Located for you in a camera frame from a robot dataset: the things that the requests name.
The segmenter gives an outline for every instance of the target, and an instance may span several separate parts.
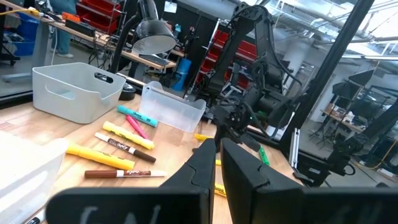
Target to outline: lamp arm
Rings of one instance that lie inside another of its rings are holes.
[[[118,72],[119,61],[122,54],[123,46],[126,43],[127,37],[129,36],[130,30],[139,22],[139,18],[137,15],[132,16],[123,26],[122,32],[120,34],[118,44],[116,45],[116,49],[114,51],[111,68],[109,72],[116,73]]]

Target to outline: white plastic bin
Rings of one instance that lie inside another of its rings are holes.
[[[126,79],[86,63],[33,68],[33,106],[88,124],[115,107]]]
[[[206,110],[206,101],[189,102],[163,91],[162,84],[150,82],[142,89],[139,112],[186,132],[193,132]]]
[[[47,203],[68,141],[38,146],[2,131],[0,141],[0,223],[21,224]]]

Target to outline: marker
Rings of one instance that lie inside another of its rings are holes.
[[[116,147],[118,149],[125,150],[128,153],[133,154],[133,155],[137,156],[138,158],[143,159],[145,161],[149,161],[149,162],[152,162],[152,163],[154,163],[156,161],[156,158],[153,158],[152,156],[150,156],[148,154],[145,154],[145,153],[143,153],[141,151],[138,151],[137,149],[134,149],[133,147],[127,146],[127,145],[125,145],[125,144],[123,144],[123,143],[121,143],[121,142],[119,142],[119,141],[117,141],[115,139],[109,138],[109,137],[107,137],[104,134],[95,133],[95,137],[99,138],[102,141],[105,141],[105,142],[111,144],[112,146],[114,146],[114,147]]]
[[[214,193],[226,197],[224,185],[214,184]]]
[[[161,170],[87,170],[86,178],[119,178],[119,177],[165,177],[166,171]]]
[[[113,132],[118,136],[124,137],[134,143],[140,144],[141,146],[144,146],[147,149],[155,148],[155,144],[153,141],[144,139],[143,137],[141,137],[137,134],[133,134],[122,127],[119,127],[119,126],[116,126],[116,125],[110,123],[109,121],[106,121],[104,123],[104,125],[102,126],[102,128],[107,131]]]
[[[266,154],[263,146],[260,147],[259,154],[260,154],[261,161],[264,164],[269,165],[268,157],[267,157],[267,154]]]
[[[141,135],[141,137],[143,137],[144,139],[149,139],[144,130],[141,129],[138,122],[132,116],[126,115],[126,119],[131,124],[131,126],[138,132],[138,134]]]
[[[31,220],[26,222],[25,224],[39,224],[45,220],[45,209],[41,209],[38,214],[35,215]]]
[[[80,156],[85,159],[90,159],[92,161],[99,162],[118,169],[132,170],[132,168],[134,168],[134,161],[122,159],[117,156],[109,155],[105,152],[99,152],[73,143],[69,144],[67,153]]]
[[[157,127],[157,120],[155,120],[154,118],[150,118],[148,116],[145,116],[141,113],[138,113],[136,111],[133,111],[123,105],[119,105],[118,106],[118,112],[125,114],[125,115],[130,115],[133,118],[136,118],[137,120],[144,122],[146,124],[151,125],[152,127],[156,128]]]
[[[203,134],[194,134],[193,136],[195,137],[195,139],[197,139],[199,141],[204,141],[204,140],[206,140],[208,138],[213,138],[211,136],[205,136]]]

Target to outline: pink marker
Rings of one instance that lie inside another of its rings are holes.
[[[141,137],[143,137],[144,139],[149,139],[145,132],[139,126],[138,122],[132,116],[127,115],[126,119],[131,124],[131,126],[138,132],[138,134],[141,135]]]

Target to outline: lamp shade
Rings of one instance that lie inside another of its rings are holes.
[[[132,50],[143,55],[159,54],[174,48],[177,41],[166,24],[159,20],[144,20],[136,28]]]

